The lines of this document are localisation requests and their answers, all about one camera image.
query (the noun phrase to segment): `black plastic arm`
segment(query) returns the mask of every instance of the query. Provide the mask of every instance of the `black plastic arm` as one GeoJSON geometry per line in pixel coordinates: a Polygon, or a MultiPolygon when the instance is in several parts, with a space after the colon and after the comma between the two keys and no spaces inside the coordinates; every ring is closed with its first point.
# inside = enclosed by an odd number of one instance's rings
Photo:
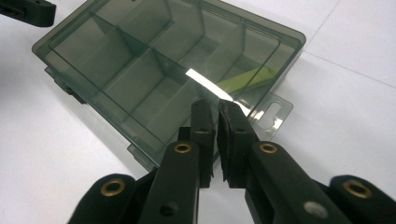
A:
{"type": "Polygon", "coordinates": [[[168,146],[139,224],[197,223],[199,148],[178,141],[168,146]]]}
{"type": "Polygon", "coordinates": [[[327,193],[353,223],[396,223],[396,202],[364,179],[334,177],[327,193]]]}
{"type": "Polygon", "coordinates": [[[0,14],[38,27],[50,27],[56,6],[44,0],[0,0],[0,14]]]}
{"type": "Polygon", "coordinates": [[[191,106],[190,140],[199,147],[200,188],[210,187],[213,175],[213,151],[216,129],[213,125],[210,102],[197,101],[191,106]]]}
{"type": "Polygon", "coordinates": [[[118,174],[99,179],[78,203],[69,223],[137,223],[156,172],[137,181],[118,174]]]}
{"type": "MultiPolygon", "coordinates": [[[[351,223],[280,145],[257,142],[247,159],[255,184],[259,184],[254,188],[262,189],[274,211],[270,223],[351,223]]],[[[247,192],[254,192],[251,188],[248,186],[247,192]]],[[[252,210],[255,203],[248,206],[252,210]]]]}
{"type": "Polygon", "coordinates": [[[218,133],[223,179],[228,181],[232,189],[244,189],[247,166],[245,155],[257,141],[257,136],[239,105],[220,100],[218,133]]]}

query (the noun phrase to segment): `brass insert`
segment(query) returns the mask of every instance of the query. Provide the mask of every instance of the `brass insert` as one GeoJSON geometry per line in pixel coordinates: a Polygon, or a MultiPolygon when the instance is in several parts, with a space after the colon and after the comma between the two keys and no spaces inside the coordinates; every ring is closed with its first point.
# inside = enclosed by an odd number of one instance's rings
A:
{"type": "Polygon", "coordinates": [[[187,152],[190,152],[191,149],[192,149],[191,145],[185,144],[185,143],[177,144],[177,145],[174,147],[174,150],[175,150],[176,152],[178,152],[178,153],[187,153],[187,152]]]}
{"type": "Polygon", "coordinates": [[[125,183],[121,178],[111,179],[100,188],[100,192],[106,197],[116,196],[124,190],[125,183]]]}
{"type": "Polygon", "coordinates": [[[268,144],[268,143],[261,144],[260,149],[265,153],[276,153],[277,152],[277,147],[272,144],[268,144]]]}
{"type": "Polygon", "coordinates": [[[367,199],[373,196],[373,193],[357,180],[347,180],[343,184],[344,189],[356,197],[367,199]]]}

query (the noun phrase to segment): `hang hole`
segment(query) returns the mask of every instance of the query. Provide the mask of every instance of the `hang hole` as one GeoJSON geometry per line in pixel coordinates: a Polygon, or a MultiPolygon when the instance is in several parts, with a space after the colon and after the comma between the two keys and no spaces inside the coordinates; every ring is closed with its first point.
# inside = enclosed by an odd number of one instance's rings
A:
{"type": "Polygon", "coordinates": [[[278,102],[271,103],[262,116],[258,118],[260,119],[258,125],[264,130],[274,127],[276,125],[276,115],[281,108],[282,106],[278,102]]]}

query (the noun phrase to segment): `screw hole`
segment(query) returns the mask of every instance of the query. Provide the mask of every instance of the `screw hole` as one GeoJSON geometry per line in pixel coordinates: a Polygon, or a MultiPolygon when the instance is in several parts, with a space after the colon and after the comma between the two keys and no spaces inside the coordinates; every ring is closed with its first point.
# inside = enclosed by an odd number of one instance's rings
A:
{"type": "Polygon", "coordinates": [[[191,146],[189,144],[178,144],[174,147],[174,150],[178,153],[187,153],[191,151],[191,146]]]}
{"type": "Polygon", "coordinates": [[[265,111],[259,112],[257,114],[257,119],[259,120],[257,125],[264,130],[274,128],[277,120],[277,114],[281,109],[282,106],[278,102],[271,103],[265,111]]]}
{"type": "Polygon", "coordinates": [[[101,187],[102,195],[112,197],[122,193],[125,190],[125,183],[122,179],[111,179],[101,187]]]}
{"type": "Polygon", "coordinates": [[[261,144],[260,149],[266,153],[276,153],[277,152],[277,147],[275,147],[274,145],[271,145],[271,144],[267,144],[267,143],[261,144]]]}
{"type": "Polygon", "coordinates": [[[367,199],[373,195],[373,193],[366,186],[357,180],[348,180],[344,182],[343,187],[350,194],[358,198],[367,199]]]}
{"type": "Polygon", "coordinates": [[[164,217],[172,217],[177,213],[177,204],[174,202],[164,203],[160,208],[160,213],[164,217]]]}

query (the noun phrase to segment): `white surface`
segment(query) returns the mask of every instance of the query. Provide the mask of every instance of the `white surface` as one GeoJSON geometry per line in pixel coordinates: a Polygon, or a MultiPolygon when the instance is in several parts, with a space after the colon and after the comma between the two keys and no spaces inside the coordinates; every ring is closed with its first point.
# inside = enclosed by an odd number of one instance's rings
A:
{"type": "MultiPolygon", "coordinates": [[[[59,22],[83,1],[51,2],[59,22]]],[[[276,92],[294,110],[274,141],[322,183],[358,175],[395,199],[395,2],[227,2],[307,35],[276,92]]],[[[1,16],[0,29],[0,223],[65,223],[100,177],[144,175],[128,142],[44,72],[31,47],[49,29],[1,16]]],[[[217,169],[199,223],[252,223],[243,194],[217,169]]]]}

